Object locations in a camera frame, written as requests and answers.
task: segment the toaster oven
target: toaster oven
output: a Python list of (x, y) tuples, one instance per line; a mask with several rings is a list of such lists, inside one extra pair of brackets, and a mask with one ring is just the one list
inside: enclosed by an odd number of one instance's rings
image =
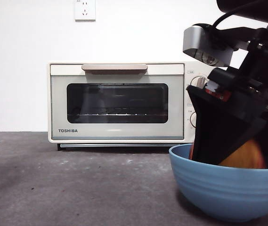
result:
[(191, 143), (195, 113), (186, 86), (204, 86), (200, 62), (49, 63), (49, 141), (85, 146)]

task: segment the oven door handle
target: oven door handle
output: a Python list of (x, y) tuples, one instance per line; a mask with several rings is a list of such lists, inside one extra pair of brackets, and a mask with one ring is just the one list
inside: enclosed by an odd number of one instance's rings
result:
[(147, 65), (144, 64), (87, 64), (82, 65), (81, 68), (84, 71), (91, 72), (91, 71), (146, 71)]

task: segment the oven foot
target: oven foot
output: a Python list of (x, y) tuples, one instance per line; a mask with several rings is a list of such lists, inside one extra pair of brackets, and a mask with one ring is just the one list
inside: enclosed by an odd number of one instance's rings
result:
[(58, 151), (63, 151), (63, 150), (66, 150), (65, 147), (61, 147), (60, 144), (57, 144), (57, 150)]

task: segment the oven door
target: oven door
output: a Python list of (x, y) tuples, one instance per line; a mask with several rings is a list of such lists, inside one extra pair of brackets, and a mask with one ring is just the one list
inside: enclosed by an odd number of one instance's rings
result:
[(50, 73), (53, 140), (183, 139), (183, 64), (51, 65)]

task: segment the cable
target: cable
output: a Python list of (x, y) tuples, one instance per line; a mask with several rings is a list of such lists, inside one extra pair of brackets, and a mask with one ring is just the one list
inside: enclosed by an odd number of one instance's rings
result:
[(211, 30), (214, 30), (214, 28), (216, 28), (217, 25), (218, 25), (220, 22), (222, 22), (223, 20), (225, 20), (225, 19), (228, 18), (229, 16), (232, 16), (232, 15), (234, 15), (235, 13), (238, 13), (238, 12), (241, 11), (242, 9), (249, 8), (249, 7), (251, 7), (251, 6), (260, 4), (260, 3), (265, 2), (265, 1), (267, 1), (267, 0), (256, 0), (256, 1), (252, 1), (252, 2), (249, 2), (249, 3), (247, 3), (247, 4), (244, 4), (244, 5), (241, 5), (241, 6), (239, 6), (239, 7), (234, 8), (233, 10), (231, 10), (231, 11), (225, 13), (225, 14), (222, 15), (220, 18), (218, 18), (218, 19), (214, 22), (214, 24), (212, 25)]

